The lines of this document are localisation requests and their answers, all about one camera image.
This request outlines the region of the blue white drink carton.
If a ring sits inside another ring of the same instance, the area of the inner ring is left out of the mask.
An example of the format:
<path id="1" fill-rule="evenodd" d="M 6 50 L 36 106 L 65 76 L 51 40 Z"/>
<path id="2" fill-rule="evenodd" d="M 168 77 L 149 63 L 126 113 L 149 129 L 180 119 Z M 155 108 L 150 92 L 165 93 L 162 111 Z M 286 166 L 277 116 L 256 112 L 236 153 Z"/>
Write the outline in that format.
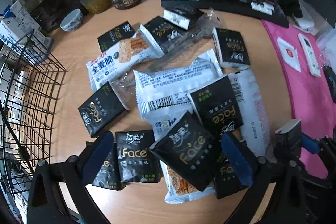
<path id="1" fill-rule="evenodd" d="M 45 61 L 54 43 L 19 1 L 7 6 L 2 14 L 1 40 L 31 65 Z"/>

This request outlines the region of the white remote control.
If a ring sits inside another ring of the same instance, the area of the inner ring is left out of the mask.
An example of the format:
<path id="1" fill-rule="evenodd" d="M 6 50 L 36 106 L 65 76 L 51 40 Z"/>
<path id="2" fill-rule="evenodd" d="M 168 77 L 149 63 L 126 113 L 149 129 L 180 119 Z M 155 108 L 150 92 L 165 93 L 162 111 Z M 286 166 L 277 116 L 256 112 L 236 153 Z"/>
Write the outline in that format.
<path id="1" fill-rule="evenodd" d="M 317 59 L 315 57 L 313 47 L 309 41 L 309 39 L 303 34 L 298 34 L 299 42 L 302 46 L 303 52 L 305 53 L 306 61 L 308 64 L 308 68 L 310 74 L 314 77 L 321 77 L 321 72 L 319 65 L 317 63 Z"/>

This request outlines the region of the pink desk mat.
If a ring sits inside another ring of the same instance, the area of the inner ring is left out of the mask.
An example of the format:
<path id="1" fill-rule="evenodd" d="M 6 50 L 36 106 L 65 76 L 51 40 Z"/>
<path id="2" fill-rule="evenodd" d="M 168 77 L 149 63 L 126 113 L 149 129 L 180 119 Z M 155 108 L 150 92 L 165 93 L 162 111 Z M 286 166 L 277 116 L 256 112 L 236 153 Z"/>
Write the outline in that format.
<path id="1" fill-rule="evenodd" d="M 266 20 L 262 23 L 284 72 L 293 118 L 301 120 L 303 133 L 311 138 L 322 139 L 326 136 L 332 138 L 335 128 L 335 104 L 324 74 L 321 77 L 314 77 L 310 74 L 305 53 L 298 38 L 301 32 L 292 25 L 284 28 Z M 278 46 L 278 38 L 296 48 L 301 67 L 300 72 L 285 63 Z"/>

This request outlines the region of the whole wheat cracker pack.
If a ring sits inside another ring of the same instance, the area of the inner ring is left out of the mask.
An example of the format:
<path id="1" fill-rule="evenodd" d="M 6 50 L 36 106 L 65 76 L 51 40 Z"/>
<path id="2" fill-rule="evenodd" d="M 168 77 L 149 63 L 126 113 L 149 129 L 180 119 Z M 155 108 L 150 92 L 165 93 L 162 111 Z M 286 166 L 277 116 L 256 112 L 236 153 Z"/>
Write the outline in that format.
<path id="1" fill-rule="evenodd" d="M 120 78 L 133 66 L 162 56 L 163 51 L 147 40 L 141 30 L 136 30 L 131 38 L 120 40 L 86 63 L 91 89 L 95 92 L 105 83 Z"/>

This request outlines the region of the white power strip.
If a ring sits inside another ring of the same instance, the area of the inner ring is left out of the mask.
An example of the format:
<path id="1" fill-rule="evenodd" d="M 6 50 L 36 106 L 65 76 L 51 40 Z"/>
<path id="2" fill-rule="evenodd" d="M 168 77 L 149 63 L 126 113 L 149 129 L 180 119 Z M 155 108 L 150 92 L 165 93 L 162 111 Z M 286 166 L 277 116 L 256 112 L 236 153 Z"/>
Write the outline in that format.
<path id="1" fill-rule="evenodd" d="M 293 24 L 295 28 L 298 28 L 305 33 L 312 33 L 315 28 L 315 22 L 303 5 L 301 3 L 299 5 L 302 17 L 298 18 L 294 14 L 291 14 L 290 16 L 287 16 L 288 21 Z"/>

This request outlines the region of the blue white ceramic cup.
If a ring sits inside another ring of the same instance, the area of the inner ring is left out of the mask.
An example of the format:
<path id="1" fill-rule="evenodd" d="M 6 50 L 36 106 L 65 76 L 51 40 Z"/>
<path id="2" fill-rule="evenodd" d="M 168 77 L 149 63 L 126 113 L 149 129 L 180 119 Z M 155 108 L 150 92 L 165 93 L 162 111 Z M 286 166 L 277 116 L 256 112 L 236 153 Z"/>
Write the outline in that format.
<path id="1" fill-rule="evenodd" d="M 60 28 L 65 32 L 76 31 L 83 23 L 83 14 L 80 9 L 72 10 L 60 23 Z"/>

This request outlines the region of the white red sachet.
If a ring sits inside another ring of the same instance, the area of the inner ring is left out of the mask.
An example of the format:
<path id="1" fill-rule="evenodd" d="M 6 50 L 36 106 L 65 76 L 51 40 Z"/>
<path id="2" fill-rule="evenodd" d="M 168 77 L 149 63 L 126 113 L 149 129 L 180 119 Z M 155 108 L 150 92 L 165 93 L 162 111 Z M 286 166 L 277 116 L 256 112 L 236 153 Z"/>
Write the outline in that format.
<path id="1" fill-rule="evenodd" d="M 301 65 L 296 48 L 280 37 L 277 38 L 277 43 L 284 62 L 295 71 L 300 72 Z"/>

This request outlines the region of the clear plastic spoon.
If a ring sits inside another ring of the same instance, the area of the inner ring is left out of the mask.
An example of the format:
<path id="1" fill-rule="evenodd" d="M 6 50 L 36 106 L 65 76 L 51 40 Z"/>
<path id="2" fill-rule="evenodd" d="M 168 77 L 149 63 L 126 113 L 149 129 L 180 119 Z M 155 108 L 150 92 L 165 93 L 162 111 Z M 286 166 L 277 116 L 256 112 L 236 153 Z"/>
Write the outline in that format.
<path id="1" fill-rule="evenodd" d="M 142 71 L 151 75 L 172 68 L 179 57 L 188 57 L 195 53 L 201 47 L 200 41 L 209 39 L 213 27 L 219 26 L 221 26 L 221 20 L 217 12 L 212 8 L 208 9 L 189 31 L 175 39 L 172 44 L 165 43 L 163 49 L 167 50 L 166 54 L 160 59 L 153 60 L 148 67 L 143 67 Z M 128 72 L 117 80 L 109 81 L 109 84 L 127 111 L 136 106 L 135 76 L 133 72 Z"/>

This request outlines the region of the black computer mouse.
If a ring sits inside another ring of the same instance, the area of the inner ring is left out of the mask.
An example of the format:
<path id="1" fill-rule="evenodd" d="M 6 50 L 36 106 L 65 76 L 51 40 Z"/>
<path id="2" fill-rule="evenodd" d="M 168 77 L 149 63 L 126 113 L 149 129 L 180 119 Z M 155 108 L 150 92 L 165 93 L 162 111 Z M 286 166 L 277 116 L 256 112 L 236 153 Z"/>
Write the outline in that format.
<path id="1" fill-rule="evenodd" d="M 323 73 L 329 87 L 331 99 L 333 103 L 336 103 L 336 75 L 333 69 L 328 65 L 323 66 Z"/>

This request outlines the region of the white snack pack barcode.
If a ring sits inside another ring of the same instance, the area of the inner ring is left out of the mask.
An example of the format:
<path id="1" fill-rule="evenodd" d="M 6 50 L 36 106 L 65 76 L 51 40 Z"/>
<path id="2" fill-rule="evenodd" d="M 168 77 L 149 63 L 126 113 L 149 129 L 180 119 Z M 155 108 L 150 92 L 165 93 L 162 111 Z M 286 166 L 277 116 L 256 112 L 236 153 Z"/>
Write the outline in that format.
<path id="1" fill-rule="evenodd" d="M 135 94 L 141 118 L 146 113 L 189 101 L 187 92 L 223 75 L 215 51 L 198 55 L 186 67 L 145 73 L 133 71 Z"/>

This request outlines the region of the white pink snack pack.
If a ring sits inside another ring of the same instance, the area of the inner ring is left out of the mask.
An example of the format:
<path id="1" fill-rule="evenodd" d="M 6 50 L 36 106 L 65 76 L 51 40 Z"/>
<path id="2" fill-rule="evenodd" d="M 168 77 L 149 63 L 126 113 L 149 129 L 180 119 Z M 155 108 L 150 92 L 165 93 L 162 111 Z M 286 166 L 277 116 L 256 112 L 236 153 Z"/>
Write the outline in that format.
<path id="1" fill-rule="evenodd" d="M 241 136 L 255 156 L 272 157 L 270 126 L 261 92 L 251 70 L 228 74 L 234 91 L 243 125 Z"/>

